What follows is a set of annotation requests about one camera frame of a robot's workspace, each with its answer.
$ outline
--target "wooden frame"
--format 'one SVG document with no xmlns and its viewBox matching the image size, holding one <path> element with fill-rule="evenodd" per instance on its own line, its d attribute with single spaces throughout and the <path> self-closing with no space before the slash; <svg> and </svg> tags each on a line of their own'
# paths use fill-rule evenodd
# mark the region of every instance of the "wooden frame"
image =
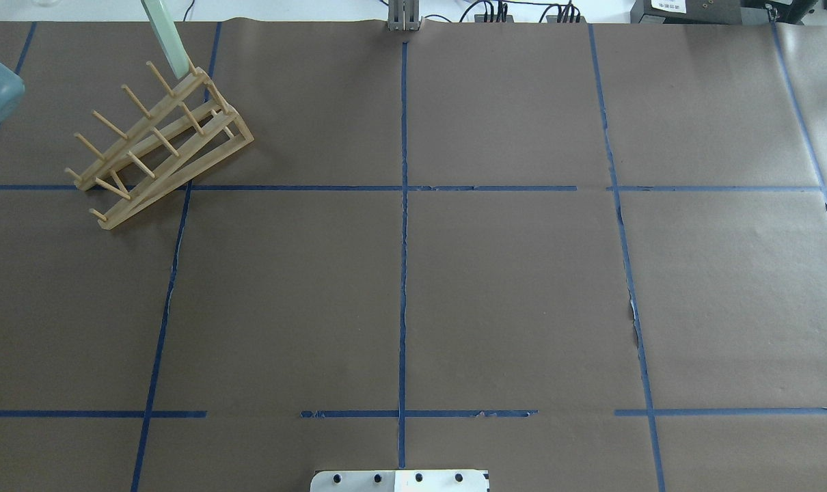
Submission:
<svg viewBox="0 0 827 492">
<path fill-rule="evenodd" d="M 130 130 L 121 131 L 99 112 L 92 112 L 119 139 L 110 149 L 101 152 L 85 137 L 75 134 L 74 137 L 91 150 L 97 159 L 82 174 L 76 174 L 69 167 L 64 169 L 73 177 L 73 184 L 80 190 L 99 186 L 120 196 L 119 202 L 107 212 L 89 209 L 91 214 L 98 217 L 98 225 L 105 230 L 118 226 L 254 140 L 241 114 L 228 104 L 203 69 L 196 68 L 189 62 L 189 74 L 176 87 L 170 87 L 151 61 L 147 62 L 147 66 L 164 88 L 166 96 L 151 109 L 147 109 L 130 88 L 123 85 L 122 90 L 135 103 L 142 118 Z M 198 108 L 189 109 L 185 103 L 186 97 L 201 88 L 210 92 L 211 99 Z M 161 121 L 175 109 L 181 110 L 181 118 L 159 128 Z M 232 125 L 238 132 L 232 131 Z M 181 146 L 174 147 L 170 140 L 189 128 L 194 128 L 195 133 Z M 203 149 L 220 132 L 225 132 L 229 140 L 189 162 L 198 150 Z M 155 169 L 149 169 L 141 161 L 142 156 L 161 146 L 169 150 L 170 155 Z M 119 171 L 129 165 L 135 165 L 144 174 L 143 180 L 131 189 L 125 187 L 119 177 Z"/>
</svg>

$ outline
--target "white bracket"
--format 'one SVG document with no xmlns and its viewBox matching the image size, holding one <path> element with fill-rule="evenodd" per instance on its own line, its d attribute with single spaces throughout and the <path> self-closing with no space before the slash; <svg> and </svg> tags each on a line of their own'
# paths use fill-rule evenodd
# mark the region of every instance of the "white bracket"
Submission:
<svg viewBox="0 0 827 492">
<path fill-rule="evenodd" d="M 388 0 L 390 31 L 419 31 L 420 0 Z"/>
<path fill-rule="evenodd" d="M 310 492 L 489 492 L 483 470 L 319 472 Z"/>
</svg>

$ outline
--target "white metal plate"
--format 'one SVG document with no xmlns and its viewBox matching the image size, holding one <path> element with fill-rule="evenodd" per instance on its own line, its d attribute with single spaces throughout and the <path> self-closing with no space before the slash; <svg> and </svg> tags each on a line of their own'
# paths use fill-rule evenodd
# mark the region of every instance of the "white metal plate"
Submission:
<svg viewBox="0 0 827 492">
<path fill-rule="evenodd" d="M 310 481 L 310 492 L 488 492 L 488 476 L 482 470 L 325 471 Z"/>
</svg>

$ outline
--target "black box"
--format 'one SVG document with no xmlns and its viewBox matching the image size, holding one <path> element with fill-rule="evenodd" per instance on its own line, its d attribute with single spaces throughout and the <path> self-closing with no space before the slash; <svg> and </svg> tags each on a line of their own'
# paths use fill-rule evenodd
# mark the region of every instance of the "black box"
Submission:
<svg viewBox="0 0 827 492">
<path fill-rule="evenodd" d="M 742 24 L 741 0 L 686 0 L 686 13 L 654 9 L 651 0 L 636 0 L 632 24 Z"/>
</svg>

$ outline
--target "gray mat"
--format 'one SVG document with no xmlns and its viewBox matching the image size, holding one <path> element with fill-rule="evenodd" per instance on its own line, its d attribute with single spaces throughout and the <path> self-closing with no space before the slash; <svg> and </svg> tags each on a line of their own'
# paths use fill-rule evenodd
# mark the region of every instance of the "gray mat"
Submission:
<svg viewBox="0 0 827 492">
<path fill-rule="evenodd" d="M 72 132 L 170 72 L 147 25 L 31 29 L 0 490 L 827 490 L 827 29 L 181 25 L 256 142 L 111 232 Z"/>
</svg>

